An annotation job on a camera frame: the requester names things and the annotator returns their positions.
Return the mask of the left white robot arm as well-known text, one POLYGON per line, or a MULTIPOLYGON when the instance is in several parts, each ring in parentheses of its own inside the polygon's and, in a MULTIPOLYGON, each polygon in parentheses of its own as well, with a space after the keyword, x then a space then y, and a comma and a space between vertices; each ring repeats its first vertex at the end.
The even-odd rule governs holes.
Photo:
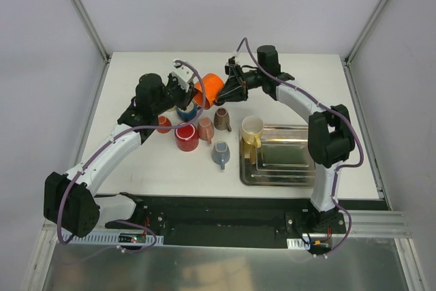
POLYGON ((52 172, 44 184, 44 217, 78 237, 97 225, 121 220, 130 229, 144 221, 141 199, 120 193, 96 198, 108 175, 158 126, 158 116, 192 100, 193 74, 172 72, 167 83, 158 74, 140 77, 136 94, 99 150, 66 173, 52 172))

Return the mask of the yellow mug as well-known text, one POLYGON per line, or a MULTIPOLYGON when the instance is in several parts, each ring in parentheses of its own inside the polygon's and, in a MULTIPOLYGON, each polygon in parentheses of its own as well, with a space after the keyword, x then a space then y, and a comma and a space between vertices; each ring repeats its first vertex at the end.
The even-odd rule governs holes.
POLYGON ((257 149, 262 146, 261 137, 264 131, 264 122, 257 116, 245 117, 241 123, 241 136, 244 142, 245 155, 251 165, 257 161, 257 149))

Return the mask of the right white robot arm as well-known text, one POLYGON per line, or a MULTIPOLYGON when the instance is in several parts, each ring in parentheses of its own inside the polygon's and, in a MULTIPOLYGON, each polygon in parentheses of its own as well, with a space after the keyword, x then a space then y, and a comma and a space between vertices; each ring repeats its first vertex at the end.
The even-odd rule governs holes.
POLYGON ((327 232, 339 218, 340 167, 356 146, 348 109, 342 104, 327 107, 300 88, 295 78, 281 69, 278 52, 272 45, 257 49, 255 65, 245 72, 236 57, 230 57, 225 65, 228 79, 215 104, 246 101, 249 90, 261 88, 307 123, 307 148, 315 163, 315 181, 307 212, 293 218, 292 227, 297 232, 327 232))

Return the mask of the bright orange mug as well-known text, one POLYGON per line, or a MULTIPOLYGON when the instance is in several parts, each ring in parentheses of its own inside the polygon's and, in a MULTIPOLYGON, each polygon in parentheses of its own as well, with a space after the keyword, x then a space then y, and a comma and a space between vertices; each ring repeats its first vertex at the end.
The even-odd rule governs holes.
POLYGON ((224 86, 224 81, 214 74, 208 73, 202 78, 203 84, 205 86, 205 92, 203 92, 202 87, 199 82, 195 84, 196 94, 193 97, 193 101, 198 105, 203 107, 203 109, 210 109, 217 96, 224 86))

